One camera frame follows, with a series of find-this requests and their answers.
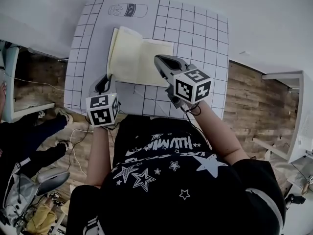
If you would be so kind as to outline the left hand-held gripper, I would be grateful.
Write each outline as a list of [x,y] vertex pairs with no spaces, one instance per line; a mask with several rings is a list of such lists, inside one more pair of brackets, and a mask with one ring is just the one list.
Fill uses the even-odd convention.
[[87,113],[93,127],[114,125],[119,112],[116,92],[116,78],[113,74],[104,75],[95,82],[86,98]]

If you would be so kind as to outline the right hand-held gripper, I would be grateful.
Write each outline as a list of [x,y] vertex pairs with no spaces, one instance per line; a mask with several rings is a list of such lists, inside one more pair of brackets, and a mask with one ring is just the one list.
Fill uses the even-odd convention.
[[210,94],[212,78],[193,64],[171,55],[156,55],[154,64],[169,87],[167,95],[176,108],[196,104]]

